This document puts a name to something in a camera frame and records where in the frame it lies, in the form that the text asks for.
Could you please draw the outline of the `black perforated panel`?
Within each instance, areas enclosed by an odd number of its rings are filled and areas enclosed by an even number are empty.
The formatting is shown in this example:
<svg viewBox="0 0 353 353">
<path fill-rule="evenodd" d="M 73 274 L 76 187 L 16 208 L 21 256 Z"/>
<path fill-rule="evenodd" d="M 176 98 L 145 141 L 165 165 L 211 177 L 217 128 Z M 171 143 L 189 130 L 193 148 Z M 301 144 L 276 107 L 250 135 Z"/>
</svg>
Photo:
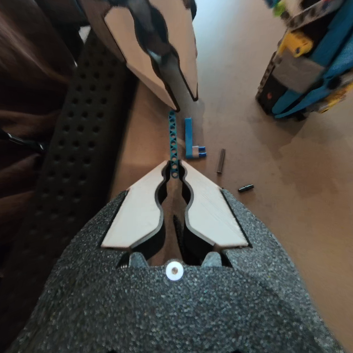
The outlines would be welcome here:
<svg viewBox="0 0 353 353">
<path fill-rule="evenodd" d="M 13 245 L 1 250 L 1 289 L 46 278 L 108 196 L 137 80 L 92 29 L 77 59 L 49 141 L 1 129 L 2 140 L 42 157 Z"/>
</svg>

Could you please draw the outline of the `person's brown clothing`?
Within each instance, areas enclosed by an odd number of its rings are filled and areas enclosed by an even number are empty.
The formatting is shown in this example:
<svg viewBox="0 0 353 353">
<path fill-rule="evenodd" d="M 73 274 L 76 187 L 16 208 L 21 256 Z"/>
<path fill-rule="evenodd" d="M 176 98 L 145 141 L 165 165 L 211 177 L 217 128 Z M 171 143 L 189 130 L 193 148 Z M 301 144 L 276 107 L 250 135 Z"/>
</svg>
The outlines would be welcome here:
<svg viewBox="0 0 353 353">
<path fill-rule="evenodd" d="M 86 17 L 78 1 L 1 1 L 1 129 L 47 142 L 81 51 Z M 12 247 L 35 188 L 42 157 L 1 139 L 0 243 Z"/>
</svg>

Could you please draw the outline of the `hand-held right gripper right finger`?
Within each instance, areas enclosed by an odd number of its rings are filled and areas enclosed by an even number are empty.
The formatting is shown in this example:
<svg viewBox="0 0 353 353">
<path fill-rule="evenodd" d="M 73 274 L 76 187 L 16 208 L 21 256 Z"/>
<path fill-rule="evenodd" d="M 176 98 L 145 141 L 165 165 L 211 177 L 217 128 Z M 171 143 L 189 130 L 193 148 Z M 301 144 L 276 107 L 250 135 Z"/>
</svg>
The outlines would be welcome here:
<svg viewBox="0 0 353 353">
<path fill-rule="evenodd" d="M 223 190 L 186 161 L 179 162 L 185 224 L 197 239 L 217 249 L 248 247 L 249 242 Z"/>
</svg>

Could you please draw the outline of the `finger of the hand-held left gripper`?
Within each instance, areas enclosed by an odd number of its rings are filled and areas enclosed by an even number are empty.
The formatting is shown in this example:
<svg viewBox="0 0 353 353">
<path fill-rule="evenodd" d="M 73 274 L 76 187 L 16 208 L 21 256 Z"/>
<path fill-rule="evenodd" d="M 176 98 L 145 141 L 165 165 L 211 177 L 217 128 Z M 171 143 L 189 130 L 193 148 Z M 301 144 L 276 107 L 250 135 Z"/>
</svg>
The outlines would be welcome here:
<svg viewBox="0 0 353 353">
<path fill-rule="evenodd" d="M 130 10 L 127 7 L 113 6 L 105 16 L 105 23 L 124 56 L 127 68 L 163 103 L 179 111 L 178 103 L 154 70 L 152 58 L 138 42 L 135 22 Z"/>
<path fill-rule="evenodd" d="M 178 61 L 184 84 L 193 101 L 198 100 L 197 46 L 193 28 L 197 6 L 193 0 L 151 0 L 150 4 L 162 16 L 167 41 Z"/>
</svg>

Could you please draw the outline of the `blue grey toy robot model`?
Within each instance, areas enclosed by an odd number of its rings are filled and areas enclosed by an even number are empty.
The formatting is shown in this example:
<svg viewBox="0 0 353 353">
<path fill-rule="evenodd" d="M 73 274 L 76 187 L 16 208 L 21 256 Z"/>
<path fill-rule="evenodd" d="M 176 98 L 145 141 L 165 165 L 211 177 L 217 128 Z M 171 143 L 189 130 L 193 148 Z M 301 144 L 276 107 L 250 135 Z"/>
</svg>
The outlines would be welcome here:
<svg viewBox="0 0 353 353">
<path fill-rule="evenodd" d="M 353 88 L 353 1 L 265 1 L 286 30 L 256 100 L 275 119 L 304 120 L 331 109 Z"/>
</svg>

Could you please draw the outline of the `teal long holed beam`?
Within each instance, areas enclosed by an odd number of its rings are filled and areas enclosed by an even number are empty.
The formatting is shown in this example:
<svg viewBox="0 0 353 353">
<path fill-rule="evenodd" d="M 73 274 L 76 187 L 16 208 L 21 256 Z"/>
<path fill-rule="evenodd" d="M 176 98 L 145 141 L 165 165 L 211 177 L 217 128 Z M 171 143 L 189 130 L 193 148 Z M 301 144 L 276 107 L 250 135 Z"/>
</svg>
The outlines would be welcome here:
<svg viewBox="0 0 353 353">
<path fill-rule="evenodd" d="M 169 141 L 170 141 L 170 175 L 173 179 L 179 178 L 179 158 L 177 145 L 177 128 L 175 111 L 168 114 Z"/>
</svg>

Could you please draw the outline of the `dark grey axle rod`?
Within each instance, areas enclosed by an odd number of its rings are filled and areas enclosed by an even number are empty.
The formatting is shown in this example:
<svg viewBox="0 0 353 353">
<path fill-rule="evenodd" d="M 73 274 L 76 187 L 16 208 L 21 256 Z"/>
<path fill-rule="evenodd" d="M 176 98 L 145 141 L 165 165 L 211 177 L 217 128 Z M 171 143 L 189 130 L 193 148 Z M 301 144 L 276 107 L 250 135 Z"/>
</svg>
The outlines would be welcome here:
<svg viewBox="0 0 353 353">
<path fill-rule="evenodd" d="M 222 174 L 223 172 L 223 166 L 224 166 L 224 160 L 226 156 L 226 149 L 222 148 L 220 151 L 219 159 L 218 159 L 218 166 L 217 166 L 217 174 Z"/>
</svg>

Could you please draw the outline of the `teal short beam with pins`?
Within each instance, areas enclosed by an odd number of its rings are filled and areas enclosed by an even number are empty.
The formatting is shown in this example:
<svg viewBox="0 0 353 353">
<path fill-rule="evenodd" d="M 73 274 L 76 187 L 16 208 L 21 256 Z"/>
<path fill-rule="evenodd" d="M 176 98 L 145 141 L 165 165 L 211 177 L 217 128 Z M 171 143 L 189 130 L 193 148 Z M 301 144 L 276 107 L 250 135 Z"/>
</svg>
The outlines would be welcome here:
<svg viewBox="0 0 353 353">
<path fill-rule="evenodd" d="M 192 118 L 185 118 L 185 158 L 186 159 L 198 159 L 205 158 L 207 156 L 206 148 L 193 145 L 193 129 L 192 129 Z"/>
</svg>

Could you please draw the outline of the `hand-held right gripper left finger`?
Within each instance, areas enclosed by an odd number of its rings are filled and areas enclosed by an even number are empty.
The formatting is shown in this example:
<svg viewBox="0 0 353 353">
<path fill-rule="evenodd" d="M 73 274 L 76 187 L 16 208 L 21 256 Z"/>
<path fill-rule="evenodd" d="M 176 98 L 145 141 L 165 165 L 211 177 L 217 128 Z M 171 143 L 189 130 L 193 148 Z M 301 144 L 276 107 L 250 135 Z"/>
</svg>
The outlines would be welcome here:
<svg viewBox="0 0 353 353">
<path fill-rule="evenodd" d="M 101 246 L 118 250 L 161 250 L 165 243 L 162 203 L 167 197 L 170 162 L 163 161 L 131 185 Z"/>
</svg>

